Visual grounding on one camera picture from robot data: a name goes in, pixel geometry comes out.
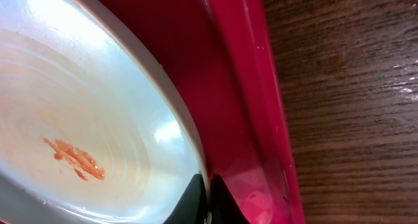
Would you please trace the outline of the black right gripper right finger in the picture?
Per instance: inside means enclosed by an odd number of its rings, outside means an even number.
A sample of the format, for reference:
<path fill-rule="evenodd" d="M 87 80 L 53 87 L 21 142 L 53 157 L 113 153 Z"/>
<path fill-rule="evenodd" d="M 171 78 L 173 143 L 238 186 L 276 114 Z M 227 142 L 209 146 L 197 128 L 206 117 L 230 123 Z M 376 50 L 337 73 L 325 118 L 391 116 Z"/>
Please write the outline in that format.
<path fill-rule="evenodd" d="M 219 174 L 210 184 L 212 224 L 249 224 Z"/>

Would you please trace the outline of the white plate with ketchup blob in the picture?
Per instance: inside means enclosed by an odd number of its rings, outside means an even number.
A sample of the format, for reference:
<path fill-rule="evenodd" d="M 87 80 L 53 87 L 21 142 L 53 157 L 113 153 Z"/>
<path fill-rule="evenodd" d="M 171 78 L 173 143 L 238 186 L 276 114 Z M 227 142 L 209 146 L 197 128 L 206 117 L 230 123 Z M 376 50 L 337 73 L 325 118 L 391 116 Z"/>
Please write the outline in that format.
<path fill-rule="evenodd" d="M 1 0 L 1 221 L 164 223 L 199 133 L 166 72 L 98 0 Z"/>

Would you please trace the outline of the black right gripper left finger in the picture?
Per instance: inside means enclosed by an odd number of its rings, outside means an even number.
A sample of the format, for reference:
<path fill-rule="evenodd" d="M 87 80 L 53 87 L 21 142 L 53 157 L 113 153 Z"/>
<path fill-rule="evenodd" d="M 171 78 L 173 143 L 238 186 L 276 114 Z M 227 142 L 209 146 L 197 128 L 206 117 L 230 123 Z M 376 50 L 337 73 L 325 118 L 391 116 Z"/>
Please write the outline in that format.
<path fill-rule="evenodd" d="M 163 224 L 205 224 L 207 218 L 206 190 L 201 174 L 195 174 L 171 215 Z"/>

